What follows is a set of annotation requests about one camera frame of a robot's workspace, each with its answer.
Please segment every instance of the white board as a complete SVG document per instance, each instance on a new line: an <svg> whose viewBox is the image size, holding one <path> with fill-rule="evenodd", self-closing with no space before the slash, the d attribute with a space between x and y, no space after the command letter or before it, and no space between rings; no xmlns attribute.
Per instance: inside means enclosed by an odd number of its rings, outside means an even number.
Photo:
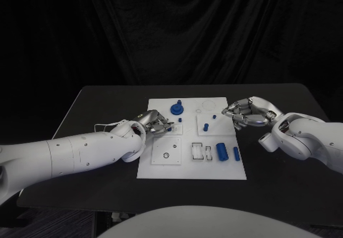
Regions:
<svg viewBox="0 0 343 238"><path fill-rule="evenodd" d="M170 107L181 100L183 113L173 115ZM147 110L155 109L161 115L168 118L177 126L177 134L171 131L161 135L148 135L147 148L139 158L138 179L239 179L246 180L245 168L242 158L235 160L233 147L237 147L236 133L233 130L232 119L220 114L226 108L226 98L174 98L174 99L150 99ZM213 128L224 128L224 134L210 132L211 135L199 135L197 126L199 121L213 118L216 115L216 122L209 121L209 132ZM180 138L180 164L177 165L155 165L151 164L152 159L152 145L154 138ZM191 157L191 143L201 143L203 156L206 156L204 148L210 146L211 161L194 161ZM219 161L216 144L224 143L229 159Z"/></svg>

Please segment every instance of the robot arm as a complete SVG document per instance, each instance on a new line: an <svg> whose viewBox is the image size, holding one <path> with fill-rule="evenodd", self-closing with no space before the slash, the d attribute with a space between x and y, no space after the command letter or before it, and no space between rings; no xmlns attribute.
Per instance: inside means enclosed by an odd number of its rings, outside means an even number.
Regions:
<svg viewBox="0 0 343 238"><path fill-rule="evenodd" d="M343 123L327 123L321 119L299 113L284 114L278 108L259 97L236 101L222 114L233 120L237 130L242 127L271 126L258 140L268 152L276 148L295 159L318 159L327 167L343 173Z"/></svg>
<svg viewBox="0 0 343 238"><path fill-rule="evenodd" d="M0 205L27 186L50 178L134 161L145 149L147 133L162 133L173 122L155 111L122 120L111 132L0 146Z"/></svg>

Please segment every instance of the black backdrop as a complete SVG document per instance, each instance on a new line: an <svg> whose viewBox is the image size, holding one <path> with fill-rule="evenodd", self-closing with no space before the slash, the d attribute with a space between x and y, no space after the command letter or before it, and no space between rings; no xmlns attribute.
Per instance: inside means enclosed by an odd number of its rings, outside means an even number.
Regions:
<svg viewBox="0 0 343 238"><path fill-rule="evenodd" d="M341 121L343 0L3 0L0 24L0 144L49 139L85 85L298 82Z"/></svg>

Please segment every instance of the robotic hand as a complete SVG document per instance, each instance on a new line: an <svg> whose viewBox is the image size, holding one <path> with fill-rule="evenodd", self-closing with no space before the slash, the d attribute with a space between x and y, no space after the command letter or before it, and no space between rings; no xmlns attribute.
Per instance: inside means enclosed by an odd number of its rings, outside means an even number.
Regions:
<svg viewBox="0 0 343 238"><path fill-rule="evenodd" d="M258 140L268 152L281 148L295 159L315 158L343 174L343 123L327 123L299 113L284 114L259 97L236 101L222 114L232 118L236 130L248 125L272 127Z"/></svg>
<svg viewBox="0 0 343 238"><path fill-rule="evenodd" d="M145 136L167 131L173 122L155 111L122 120L111 132L0 146L0 205L27 186L112 164L134 161L145 149Z"/></svg>

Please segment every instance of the black table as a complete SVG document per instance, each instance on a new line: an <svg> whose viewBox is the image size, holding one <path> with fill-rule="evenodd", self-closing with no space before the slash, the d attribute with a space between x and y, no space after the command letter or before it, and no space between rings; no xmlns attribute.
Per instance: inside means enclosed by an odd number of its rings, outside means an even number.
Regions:
<svg viewBox="0 0 343 238"><path fill-rule="evenodd" d="M88 86L82 89L54 138L92 132L147 110L150 98L226 97L227 103L259 96L286 112L328 121L301 84L197 86ZM135 179L138 160L43 181L23 190L17 204L142 213L177 205L239 209L286 222L343 225L343 175L315 159L299 161L258 138L266 127L236 133L248 180Z"/></svg>

